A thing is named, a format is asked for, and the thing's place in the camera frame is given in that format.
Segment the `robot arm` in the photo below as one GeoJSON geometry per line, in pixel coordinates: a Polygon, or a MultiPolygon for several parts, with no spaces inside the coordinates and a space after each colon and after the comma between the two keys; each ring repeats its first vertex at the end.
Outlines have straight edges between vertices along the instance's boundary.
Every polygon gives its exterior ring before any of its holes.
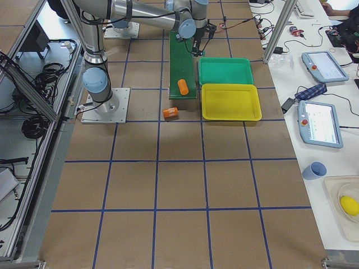
{"type": "Polygon", "coordinates": [[[136,22],[172,31],[182,39],[192,39],[192,55],[202,56],[201,39],[210,31],[208,1],[166,1],[157,8],[140,1],[75,1],[83,12],[83,22],[103,24],[105,20],[136,22]]]}
{"type": "Polygon", "coordinates": [[[103,20],[83,10],[80,11],[80,20],[85,39],[85,71],[82,81],[95,110],[98,113],[110,113],[117,107],[118,101],[113,95],[108,73],[108,57],[103,44],[103,20]]]}

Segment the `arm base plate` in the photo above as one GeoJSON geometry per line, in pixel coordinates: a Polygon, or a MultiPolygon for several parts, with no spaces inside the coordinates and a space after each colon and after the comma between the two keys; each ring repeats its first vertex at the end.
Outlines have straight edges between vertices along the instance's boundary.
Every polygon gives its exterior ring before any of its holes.
{"type": "Polygon", "coordinates": [[[113,26],[110,24],[104,32],[105,39],[137,39],[139,35],[140,24],[129,22],[124,27],[113,26]]]}
{"type": "Polygon", "coordinates": [[[130,88],[112,88],[112,97],[98,106],[94,103],[90,94],[87,102],[91,103],[83,109],[81,123],[83,124],[124,124],[127,118],[128,102],[130,99],[130,88]]]}

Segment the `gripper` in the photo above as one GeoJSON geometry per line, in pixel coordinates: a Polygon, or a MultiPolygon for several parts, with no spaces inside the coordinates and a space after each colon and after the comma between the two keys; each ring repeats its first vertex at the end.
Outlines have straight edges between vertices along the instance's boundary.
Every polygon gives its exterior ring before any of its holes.
{"type": "Polygon", "coordinates": [[[206,27],[202,27],[199,29],[196,29],[195,35],[192,38],[192,46],[191,46],[191,54],[193,56],[202,56],[206,45],[204,45],[204,47],[201,49],[200,45],[201,45],[201,41],[202,38],[204,37],[205,33],[209,32],[209,28],[206,27]]]}

